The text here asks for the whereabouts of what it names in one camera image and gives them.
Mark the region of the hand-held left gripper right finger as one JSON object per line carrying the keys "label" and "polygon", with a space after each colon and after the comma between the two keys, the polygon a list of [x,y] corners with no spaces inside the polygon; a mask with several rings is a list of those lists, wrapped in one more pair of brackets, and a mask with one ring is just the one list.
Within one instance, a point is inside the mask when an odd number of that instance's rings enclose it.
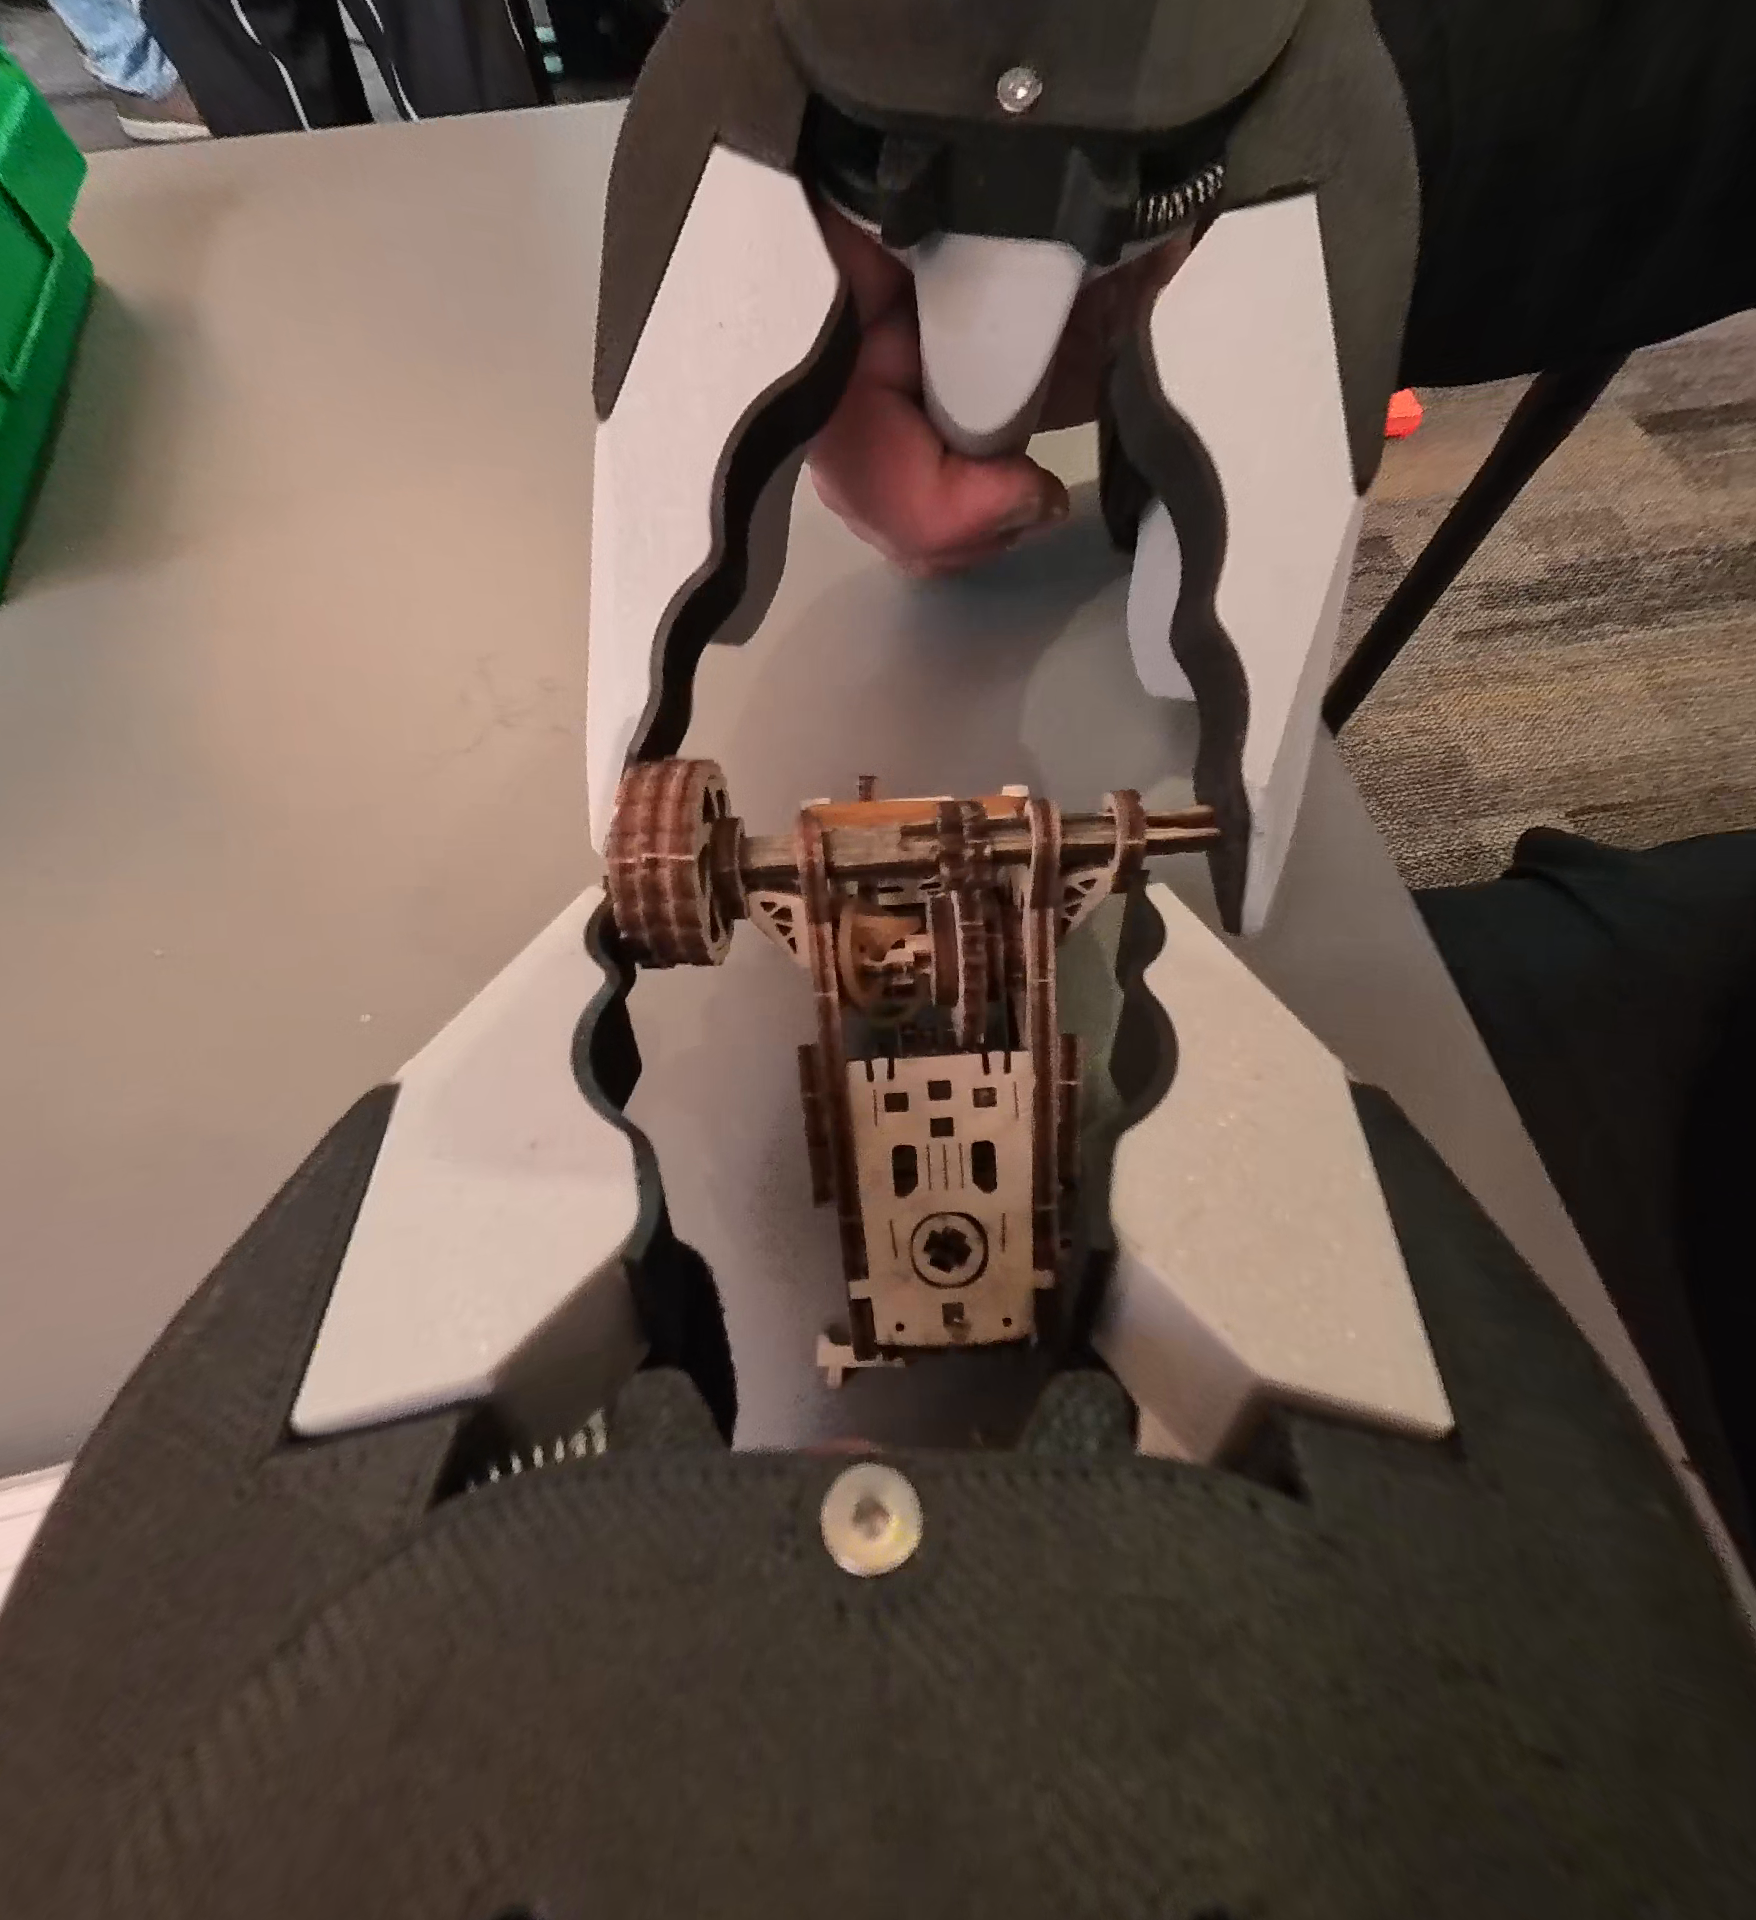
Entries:
{"label": "hand-held left gripper right finger", "polygon": [[1449,1436],[1343,1062],[1165,884],[1128,896],[1113,957],[1093,1343],[1146,1449],[1219,1464],[1274,1411]]}

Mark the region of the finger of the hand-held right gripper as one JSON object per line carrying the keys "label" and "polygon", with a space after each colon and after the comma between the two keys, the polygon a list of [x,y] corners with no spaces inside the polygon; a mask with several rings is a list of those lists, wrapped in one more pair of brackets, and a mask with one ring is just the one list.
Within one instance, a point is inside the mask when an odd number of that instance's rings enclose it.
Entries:
{"label": "finger of the hand-held right gripper", "polygon": [[701,652],[764,618],[859,322],[794,173],[715,143],[596,427],[584,764],[676,754]]}
{"label": "finger of the hand-held right gripper", "polygon": [[1302,801],[1360,526],[1314,195],[1215,220],[1116,344],[1106,411],[1147,491],[1128,652],[1197,707],[1217,914],[1255,934]]}

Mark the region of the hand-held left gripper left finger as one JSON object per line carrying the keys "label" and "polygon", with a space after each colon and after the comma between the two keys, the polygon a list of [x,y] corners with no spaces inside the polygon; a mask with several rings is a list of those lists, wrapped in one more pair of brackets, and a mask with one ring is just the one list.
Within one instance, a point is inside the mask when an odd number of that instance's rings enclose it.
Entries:
{"label": "hand-held left gripper left finger", "polygon": [[555,1442],[664,1365],[732,1437],[718,1287],[624,1116],[629,989],[590,885],[400,1069],[299,1436],[483,1408],[518,1442]]}

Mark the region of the wooden buggy model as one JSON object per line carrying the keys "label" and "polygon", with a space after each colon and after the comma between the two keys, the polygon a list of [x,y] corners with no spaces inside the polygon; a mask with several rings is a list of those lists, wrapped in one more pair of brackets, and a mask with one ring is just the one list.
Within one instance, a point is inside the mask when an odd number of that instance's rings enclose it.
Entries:
{"label": "wooden buggy model", "polygon": [[810,986],[802,1133],[845,1285],[820,1371],[840,1386],[1053,1338],[1083,1087],[1083,1046],[1058,1013],[1060,943],[1154,855],[1205,851],[1212,813],[1151,810],[1132,788],[1091,813],[1026,787],[878,799],[863,778],[850,801],[802,806],[784,835],[738,822],[721,869],[733,927],[757,926]]}

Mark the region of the thick wooden wheel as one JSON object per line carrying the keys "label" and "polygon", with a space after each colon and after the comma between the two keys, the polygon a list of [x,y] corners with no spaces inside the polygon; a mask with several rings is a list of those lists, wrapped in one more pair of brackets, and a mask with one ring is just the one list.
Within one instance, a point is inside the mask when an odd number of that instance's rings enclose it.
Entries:
{"label": "thick wooden wheel", "polygon": [[721,875],[738,835],[715,761],[661,759],[624,769],[602,858],[616,939],[633,965],[721,963],[741,909]]}

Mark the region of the person's right forearm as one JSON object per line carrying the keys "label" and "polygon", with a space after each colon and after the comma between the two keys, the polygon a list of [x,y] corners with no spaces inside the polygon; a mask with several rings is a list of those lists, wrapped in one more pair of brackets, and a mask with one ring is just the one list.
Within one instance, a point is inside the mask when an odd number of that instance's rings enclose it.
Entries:
{"label": "person's right forearm", "polygon": [[1756,2],[1378,2],[1421,198],[1398,384],[1756,309]]}

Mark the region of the person's right hand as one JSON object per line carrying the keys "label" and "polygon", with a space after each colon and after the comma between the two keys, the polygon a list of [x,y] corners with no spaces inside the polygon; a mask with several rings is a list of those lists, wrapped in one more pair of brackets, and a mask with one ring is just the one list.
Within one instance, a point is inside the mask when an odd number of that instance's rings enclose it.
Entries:
{"label": "person's right hand", "polygon": [[924,407],[913,277],[842,214],[819,224],[859,324],[831,419],[807,450],[819,499],[891,565],[920,578],[1011,550],[1068,515],[1065,484],[1028,453],[951,451]]}

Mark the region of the person's black clothing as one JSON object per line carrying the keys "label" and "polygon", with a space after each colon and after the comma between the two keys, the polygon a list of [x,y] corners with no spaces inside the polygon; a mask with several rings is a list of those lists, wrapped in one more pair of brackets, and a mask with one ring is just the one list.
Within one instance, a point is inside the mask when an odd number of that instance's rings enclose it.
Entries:
{"label": "person's black clothing", "polygon": [[1756,831],[1416,899],[1756,1580]]}

